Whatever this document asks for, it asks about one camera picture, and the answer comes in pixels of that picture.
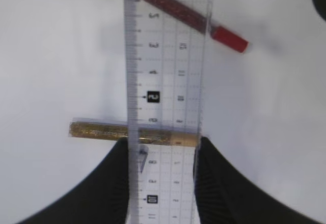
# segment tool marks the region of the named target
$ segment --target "red glitter tube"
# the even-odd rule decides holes
[[[205,34],[207,25],[206,18],[186,5],[176,0],[144,1],[173,16],[200,33]],[[212,39],[221,42],[240,53],[244,53],[249,45],[248,41],[222,26],[211,26],[210,35]]]

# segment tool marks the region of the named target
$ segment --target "ruler number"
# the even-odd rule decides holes
[[[158,13],[156,13],[156,14],[149,13],[148,17],[150,19],[159,18],[159,14]]]
[[[184,101],[184,96],[182,96],[182,95],[178,95],[178,101]]]
[[[158,44],[158,42],[156,42],[156,43],[150,42],[150,43],[148,43],[148,46],[151,47],[151,48],[158,48],[159,44]]]
[[[158,91],[148,91],[147,92],[147,102],[148,103],[159,103],[159,92]]]
[[[148,121],[149,121],[149,122],[157,122],[158,119],[157,119],[157,118],[149,118]]]
[[[178,76],[185,76],[185,70],[178,70]]]
[[[158,196],[157,195],[147,195],[147,204],[157,204]]]
[[[179,45],[179,49],[180,50],[185,50],[185,49],[187,49],[187,44],[186,43],[180,43],[180,45]]]

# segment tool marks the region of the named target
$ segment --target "clear ruler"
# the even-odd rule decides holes
[[[178,1],[209,19],[212,0]],[[206,36],[143,0],[124,0],[124,14],[128,222],[194,223],[195,148],[140,145],[139,129],[200,134]]]

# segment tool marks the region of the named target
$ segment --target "printed number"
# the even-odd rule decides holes
[[[180,50],[187,49],[187,44],[186,44],[186,43],[180,43],[180,45],[179,45],[179,49],[180,49]]]
[[[178,76],[185,76],[185,70],[179,70]]]
[[[156,214],[148,214],[148,219],[156,219]]]
[[[147,195],[147,204],[157,204],[158,196],[157,195]]]
[[[149,118],[148,119],[149,122],[157,122],[157,120],[158,120],[157,118]]]
[[[156,42],[156,43],[152,43],[152,42],[150,42],[150,43],[148,44],[148,46],[151,47],[151,48],[158,48],[159,44],[158,44],[157,42]]]
[[[147,92],[147,102],[148,103],[159,103],[159,92],[158,91],[148,91]]]
[[[152,13],[149,13],[148,15],[149,18],[153,19],[153,18],[159,18],[159,14],[152,14]]]

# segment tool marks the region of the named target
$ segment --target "red cap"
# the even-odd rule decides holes
[[[214,40],[221,42],[224,45],[241,53],[244,53],[249,45],[248,41],[222,26],[213,28],[210,34]]]

